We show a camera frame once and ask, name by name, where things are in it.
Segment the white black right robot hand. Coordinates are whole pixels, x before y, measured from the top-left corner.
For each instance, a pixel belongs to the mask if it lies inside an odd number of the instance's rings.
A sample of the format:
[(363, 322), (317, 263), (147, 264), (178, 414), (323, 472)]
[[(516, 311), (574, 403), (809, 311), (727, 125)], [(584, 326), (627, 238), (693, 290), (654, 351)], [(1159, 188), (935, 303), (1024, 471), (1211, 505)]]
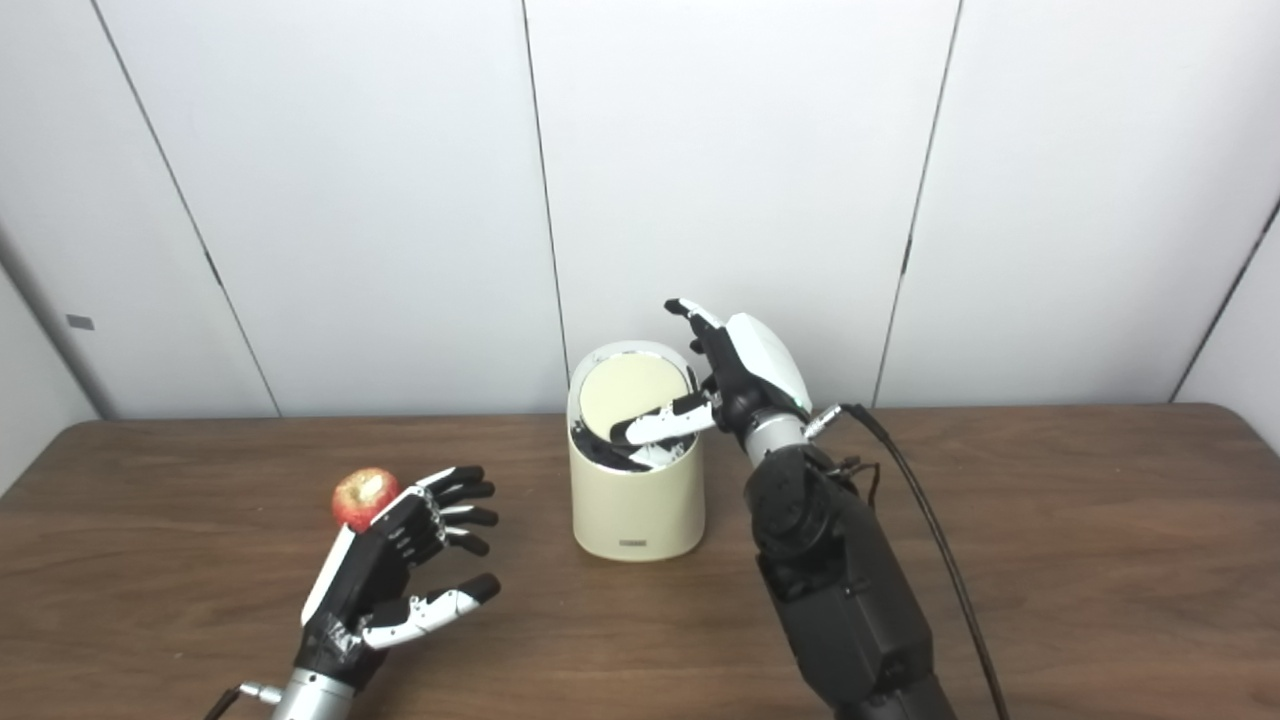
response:
[(805, 380), (768, 325), (746, 313), (723, 322), (689, 299), (668, 299), (664, 309), (687, 320), (691, 348), (705, 357), (710, 375), (690, 395), (617, 421), (609, 428), (612, 443), (654, 445), (713, 427), (744, 441), (774, 415), (794, 416), (803, 425), (810, 420)]

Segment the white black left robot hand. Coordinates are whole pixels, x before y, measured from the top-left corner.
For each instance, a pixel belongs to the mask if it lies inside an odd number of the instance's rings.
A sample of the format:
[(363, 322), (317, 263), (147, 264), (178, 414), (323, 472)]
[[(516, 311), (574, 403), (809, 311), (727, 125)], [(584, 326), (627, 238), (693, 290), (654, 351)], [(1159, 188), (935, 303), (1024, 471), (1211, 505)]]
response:
[(472, 501), (495, 491), (480, 466), (447, 468), (397, 492), (365, 528), (344, 524), (303, 603), (294, 667), (361, 694), (390, 648), (497, 597), (500, 582), (490, 573), (426, 594), (407, 591), (412, 571), (449, 547), (489, 553), (470, 527), (495, 527), (498, 516)]

